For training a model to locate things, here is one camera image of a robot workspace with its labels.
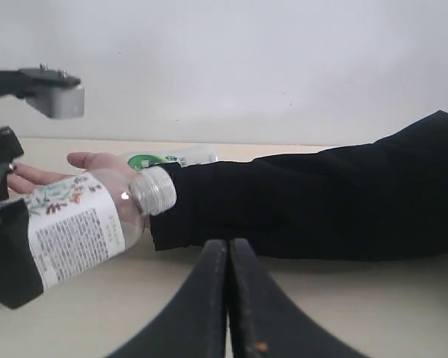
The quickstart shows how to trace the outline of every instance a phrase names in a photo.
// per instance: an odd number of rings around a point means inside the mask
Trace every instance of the black sleeve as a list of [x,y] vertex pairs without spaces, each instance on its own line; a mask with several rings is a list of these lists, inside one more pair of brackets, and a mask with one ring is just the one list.
[[258,254],[396,260],[448,251],[448,113],[368,145],[164,167],[176,205],[157,250],[242,237]]

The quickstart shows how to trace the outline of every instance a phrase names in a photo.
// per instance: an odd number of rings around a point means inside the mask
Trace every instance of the white wall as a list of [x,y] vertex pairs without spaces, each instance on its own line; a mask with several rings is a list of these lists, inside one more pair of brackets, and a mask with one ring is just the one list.
[[366,142],[448,110],[448,0],[0,0],[0,68],[43,61],[87,114],[0,100],[22,136]]

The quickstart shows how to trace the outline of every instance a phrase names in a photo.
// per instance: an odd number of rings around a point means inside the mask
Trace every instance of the fingers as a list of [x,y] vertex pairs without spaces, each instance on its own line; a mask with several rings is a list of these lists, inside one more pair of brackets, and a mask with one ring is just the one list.
[[16,164],[16,170],[14,174],[17,177],[21,177],[37,185],[47,185],[67,177],[67,175],[64,174],[45,172],[44,170],[34,168],[33,166],[27,166],[23,163]]
[[96,154],[87,151],[80,151],[77,153],[70,153],[66,157],[68,163],[75,168],[87,169],[95,158]]
[[7,184],[10,189],[19,194],[29,194],[35,187],[35,184],[32,182],[15,174],[8,175]]

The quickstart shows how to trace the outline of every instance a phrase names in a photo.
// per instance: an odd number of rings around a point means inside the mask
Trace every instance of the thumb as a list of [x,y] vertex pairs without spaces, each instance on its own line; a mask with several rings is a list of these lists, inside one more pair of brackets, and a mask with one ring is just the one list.
[[94,153],[90,153],[87,151],[81,151],[76,153],[70,153],[66,157],[68,163],[74,166],[75,168],[87,169],[93,159],[95,158]]

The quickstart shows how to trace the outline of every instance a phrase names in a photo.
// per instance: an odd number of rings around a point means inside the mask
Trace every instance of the plastic bottle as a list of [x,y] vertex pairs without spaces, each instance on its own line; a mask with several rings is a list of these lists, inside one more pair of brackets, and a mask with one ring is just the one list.
[[[21,198],[30,216],[31,254],[46,291],[133,246],[145,217],[171,208],[176,192],[167,172],[156,166],[133,178],[93,170]],[[0,208],[15,200],[1,202]]]

